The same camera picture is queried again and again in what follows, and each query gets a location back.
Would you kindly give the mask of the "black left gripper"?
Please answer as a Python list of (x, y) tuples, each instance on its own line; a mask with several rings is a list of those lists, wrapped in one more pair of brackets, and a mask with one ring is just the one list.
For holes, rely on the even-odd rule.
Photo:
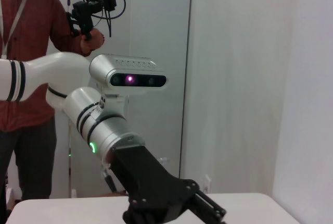
[(144, 146), (113, 148), (111, 170), (129, 194), (125, 223), (165, 223), (192, 212), (204, 223), (225, 223), (226, 210), (193, 180), (171, 175)]

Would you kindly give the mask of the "person's bare hand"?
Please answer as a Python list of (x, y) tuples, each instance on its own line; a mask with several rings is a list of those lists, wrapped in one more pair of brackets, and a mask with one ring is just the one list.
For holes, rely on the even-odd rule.
[(89, 56), (92, 51), (102, 47), (105, 42), (104, 35), (96, 28), (92, 29), (90, 35), (90, 40), (85, 35), (82, 35), (80, 48), (83, 56)]

